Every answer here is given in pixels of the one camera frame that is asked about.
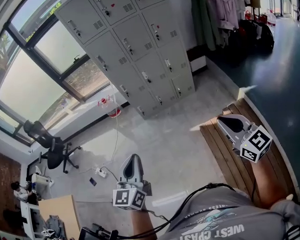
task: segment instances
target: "locker vent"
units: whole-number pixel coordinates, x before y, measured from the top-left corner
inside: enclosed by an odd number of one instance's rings
[[[101,22],[101,20],[98,20],[96,23],[93,24],[94,27],[98,30],[100,28],[102,28],[104,25],[103,23]]]
[[[175,31],[175,30],[171,31],[170,35],[171,35],[172,38],[176,37],[177,36],[177,31]]]
[[[119,59],[120,64],[125,64],[127,62],[126,57],[122,57],[121,59]]]
[[[127,13],[127,12],[133,10],[134,8],[132,7],[132,4],[131,4],[131,3],[128,3],[128,4],[126,4],[126,5],[123,7],[123,9],[124,9],[125,12]]]
[[[149,50],[152,48],[152,43],[148,42],[144,47]]]

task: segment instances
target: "white desk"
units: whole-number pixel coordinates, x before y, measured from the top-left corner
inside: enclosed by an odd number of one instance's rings
[[[20,202],[21,216],[26,219],[27,223],[23,223],[24,232],[31,240],[43,239],[41,232],[34,232],[32,220],[31,220],[31,209],[36,210],[39,213],[39,206],[25,202]]]

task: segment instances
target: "black cable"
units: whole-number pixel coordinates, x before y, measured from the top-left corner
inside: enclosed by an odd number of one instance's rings
[[[256,191],[256,187],[257,187],[257,179],[254,178],[253,189],[252,189],[252,194],[251,194],[251,201],[252,201],[252,203],[254,202],[254,194],[255,194],[255,191]]]
[[[142,212],[147,212],[147,213],[151,213],[154,217],[157,217],[157,218],[160,218],[160,219],[163,219],[165,221],[169,221],[165,216],[163,215],[156,215],[156,213],[153,211],[153,210],[147,210],[147,209],[142,209],[141,210]]]
[[[117,177],[114,175],[114,173],[112,172],[112,171],[110,171],[106,166],[102,166],[101,168],[100,168],[100,172],[101,172],[101,169],[102,168],[106,168],[112,175],[113,175],[113,177],[116,179],[116,181],[118,182],[119,180],[117,179]]]
[[[163,223],[162,225],[160,226],[157,226],[155,227],[154,229],[150,229],[146,232],[143,232],[143,233],[140,233],[140,234],[136,234],[136,235],[133,235],[133,236],[122,236],[122,235],[118,235],[117,238],[118,239],[141,239],[141,238],[146,238],[146,237],[149,237],[153,234],[156,234],[157,232],[159,232],[160,230],[164,229],[168,224],[170,224],[175,218],[177,218],[183,208],[186,206],[187,202],[196,194],[198,193],[199,191],[202,191],[202,190],[205,190],[205,189],[214,189],[214,188],[217,188],[217,187],[227,187],[233,191],[235,191],[231,186],[227,185],[227,184],[224,184],[224,183],[210,183],[206,186],[203,186],[199,189],[197,189],[196,191],[192,192],[191,194],[189,194],[186,199],[183,201],[183,203],[181,204],[181,206],[179,207],[179,209],[176,211],[176,213],[173,215],[173,217],[171,219],[169,219],[167,222]]]

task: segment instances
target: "tree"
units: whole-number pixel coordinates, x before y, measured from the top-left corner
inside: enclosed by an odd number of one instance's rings
[[[9,57],[6,49],[9,43],[10,43],[9,37],[5,32],[0,39],[0,68],[3,70],[7,70],[7,65],[9,61]]]

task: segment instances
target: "concrete floor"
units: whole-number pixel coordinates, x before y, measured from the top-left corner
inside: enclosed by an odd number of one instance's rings
[[[124,160],[133,153],[141,157],[144,179],[151,182],[153,196],[146,198],[146,206],[158,215],[171,218],[187,193],[210,183],[224,182],[224,177],[211,150],[199,130],[199,125],[220,114],[234,99],[213,77],[209,70],[194,77],[196,93],[144,120],[131,106],[116,120],[107,118],[86,130],[71,142],[82,146],[71,156],[79,169],[67,166],[46,169],[45,175],[55,180],[51,189],[41,192],[43,198],[73,195],[81,227],[92,223],[107,230],[119,230],[120,235],[132,234],[130,212],[114,208],[111,204],[116,180],[96,175],[92,167],[106,165],[114,174]],[[46,160],[38,165],[45,170]],[[93,186],[92,177],[97,185]],[[183,193],[181,199],[161,206],[153,201]],[[164,221],[151,215],[154,226]]]
[[[300,188],[300,26],[278,18],[269,56],[251,55],[231,66],[215,54],[215,62],[246,93],[274,131]]]

